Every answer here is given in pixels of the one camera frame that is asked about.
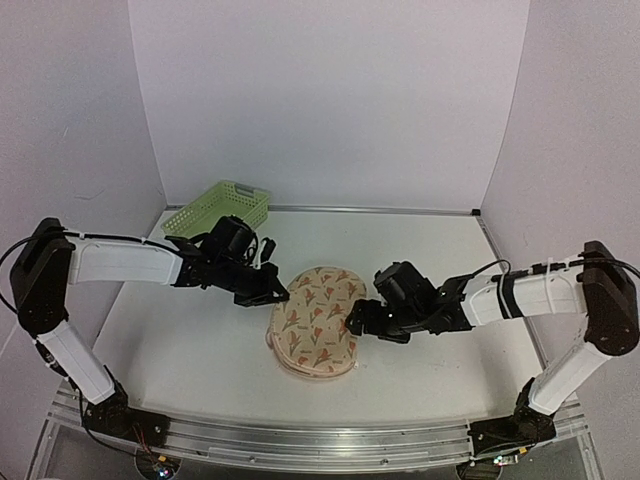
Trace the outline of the floral mesh laundry bag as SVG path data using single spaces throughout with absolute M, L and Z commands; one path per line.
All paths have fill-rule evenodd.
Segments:
M 332 379 L 357 363 L 357 340 L 346 326 L 366 285 L 354 272 L 319 266 L 296 276 L 289 300 L 274 307 L 266 343 L 281 367 L 308 379 Z

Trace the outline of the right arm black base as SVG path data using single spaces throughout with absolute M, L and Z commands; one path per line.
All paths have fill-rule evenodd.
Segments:
M 474 421 L 469 425 L 467 434 L 475 458 L 532 447 L 555 438 L 555 414 L 540 413 L 529 405 L 533 382 L 531 378 L 525 384 L 511 415 Z

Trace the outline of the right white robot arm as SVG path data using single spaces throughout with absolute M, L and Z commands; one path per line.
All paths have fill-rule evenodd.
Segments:
M 526 390 L 523 406 L 509 414 L 503 433 L 524 443 L 543 417 L 609 360 L 639 345 L 639 270 L 599 241 L 565 259 L 549 258 L 495 273 L 490 265 L 450 277 L 439 286 L 408 261 L 374 276 L 375 299 L 354 303 L 346 326 L 356 336 L 406 344 L 419 332 L 467 332 L 526 319 L 573 320 L 576 333 Z

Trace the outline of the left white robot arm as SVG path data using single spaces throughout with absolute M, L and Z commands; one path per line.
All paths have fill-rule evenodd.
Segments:
M 5 304 L 47 364 L 97 405 L 96 421 L 123 437 L 134 428 L 134 415 L 114 399 L 115 378 L 72 323 L 70 288 L 105 282 L 217 288 L 241 307 L 273 305 L 289 298 L 270 260 L 275 247 L 236 216 L 220 218 L 205 233 L 162 239 L 72 231 L 47 217 L 1 257 L 15 258 L 13 298 Z

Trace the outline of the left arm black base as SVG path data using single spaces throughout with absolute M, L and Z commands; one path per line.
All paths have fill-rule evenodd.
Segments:
M 129 442 L 140 447 L 163 447 L 168 437 L 170 418 L 167 415 L 141 410 L 129 405 L 129 398 L 119 382 L 114 393 L 94 404 L 86 400 L 80 414 L 85 430 Z

